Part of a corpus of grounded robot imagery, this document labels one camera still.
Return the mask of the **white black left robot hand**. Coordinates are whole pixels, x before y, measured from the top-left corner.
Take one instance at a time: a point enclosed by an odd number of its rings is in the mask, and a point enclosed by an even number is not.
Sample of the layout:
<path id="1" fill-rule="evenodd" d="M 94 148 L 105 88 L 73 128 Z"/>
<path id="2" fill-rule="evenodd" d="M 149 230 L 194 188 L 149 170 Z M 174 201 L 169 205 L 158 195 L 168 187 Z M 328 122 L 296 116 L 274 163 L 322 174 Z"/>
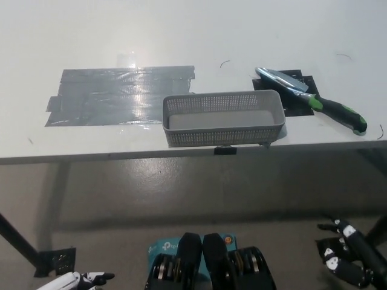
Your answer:
<path id="1" fill-rule="evenodd" d="M 115 274 L 109 272 L 68 272 L 39 287 L 37 290 L 89 290 L 102 289 Z"/>

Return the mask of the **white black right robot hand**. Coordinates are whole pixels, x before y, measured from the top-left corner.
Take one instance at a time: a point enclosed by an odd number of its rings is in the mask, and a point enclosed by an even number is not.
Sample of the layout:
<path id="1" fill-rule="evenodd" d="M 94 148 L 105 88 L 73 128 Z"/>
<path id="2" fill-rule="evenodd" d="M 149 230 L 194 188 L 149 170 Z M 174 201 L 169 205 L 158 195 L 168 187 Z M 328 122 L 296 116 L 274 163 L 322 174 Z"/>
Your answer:
<path id="1" fill-rule="evenodd" d="M 386 216 L 382 216 L 363 234 L 351 223 L 331 218 L 331 224 L 318 229 L 338 234 L 316 241 L 322 263 L 336 278 L 359 289 L 369 285 L 386 289 L 386 258 L 377 247 L 386 242 Z"/>

